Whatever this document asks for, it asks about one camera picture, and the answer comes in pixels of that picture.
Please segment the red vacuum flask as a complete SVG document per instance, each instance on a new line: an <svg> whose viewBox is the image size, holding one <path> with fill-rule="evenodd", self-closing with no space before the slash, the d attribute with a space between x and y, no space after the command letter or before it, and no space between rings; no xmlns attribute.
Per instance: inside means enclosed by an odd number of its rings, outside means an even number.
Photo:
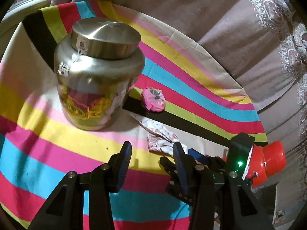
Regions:
<svg viewBox="0 0 307 230"><path fill-rule="evenodd" d="M261 147L254 143L254 137L242 133L230 140L229 150L235 147L243 153L235 159L234 172L241 174L242 180L252 188L261 185L286 166L281 141Z"/></svg>

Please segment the colourful striped tablecloth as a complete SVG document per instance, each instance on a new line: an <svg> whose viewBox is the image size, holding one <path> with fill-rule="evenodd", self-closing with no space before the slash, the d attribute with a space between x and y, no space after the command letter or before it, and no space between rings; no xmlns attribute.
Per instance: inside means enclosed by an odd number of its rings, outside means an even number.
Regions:
<svg viewBox="0 0 307 230"><path fill-rule="evenodd" d="M84 131L65 118L53 71L56 45L79 19L107 17L138 30L145 67L109 128ZM1 205L28 227L69 171L108 161L125 141L132 159L122 190L111 195L116 229L187 229L189 207L165 192L169 176L147 147L143 89L161 89L166 108L148 117L189 148L222 156L241 132L267 137L245 90L199 44L156 18L110 2L74 2L38 10L19 23L1 60Z"/></svg>

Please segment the pink round pouch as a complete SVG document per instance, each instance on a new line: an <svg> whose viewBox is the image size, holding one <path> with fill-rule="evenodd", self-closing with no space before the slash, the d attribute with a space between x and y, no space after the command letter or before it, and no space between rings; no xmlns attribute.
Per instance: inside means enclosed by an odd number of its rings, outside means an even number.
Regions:
<svg viewBox="0 0 307 230"><path fill-rule="evenodd" d="M142 106L148 112L160 113L165 110L166 99L162 90L148 87L142 90Z"/></svg>

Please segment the beige embroidered curtain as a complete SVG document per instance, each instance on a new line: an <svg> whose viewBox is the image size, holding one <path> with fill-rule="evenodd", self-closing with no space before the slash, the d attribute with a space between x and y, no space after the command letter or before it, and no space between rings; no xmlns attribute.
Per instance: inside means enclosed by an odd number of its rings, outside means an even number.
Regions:
<svg viewBox="0 0 307 230"><path fill-rule="evenodd" d="M84 0L51 0L53 5ZM288 0L98 0L159 19L244 88L270 140L306 167L306 27Z"/></svg>

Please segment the silver metal tea canister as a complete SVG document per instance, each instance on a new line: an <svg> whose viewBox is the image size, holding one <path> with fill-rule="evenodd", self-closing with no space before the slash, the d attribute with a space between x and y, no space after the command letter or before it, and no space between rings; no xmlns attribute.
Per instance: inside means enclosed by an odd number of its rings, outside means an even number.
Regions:
<svg viewBox="0 0 307 230"><path fill-rule="evenodd" d="M144 66L140 33L108 18L75 22L54 53L62 110L79 129L95 131L118 116Z"/></svg>

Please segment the white chair back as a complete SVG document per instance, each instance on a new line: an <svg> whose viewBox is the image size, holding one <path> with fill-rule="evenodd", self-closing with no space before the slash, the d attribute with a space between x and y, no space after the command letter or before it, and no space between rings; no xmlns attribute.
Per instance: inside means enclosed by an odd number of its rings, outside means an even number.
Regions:
<svg viewBox="0 0 307 230"><path fill-rule="evenodd" d="M8 10L1 21L1 58L18 24L29 14L48 7L51 0L22 0Z"/></svg>

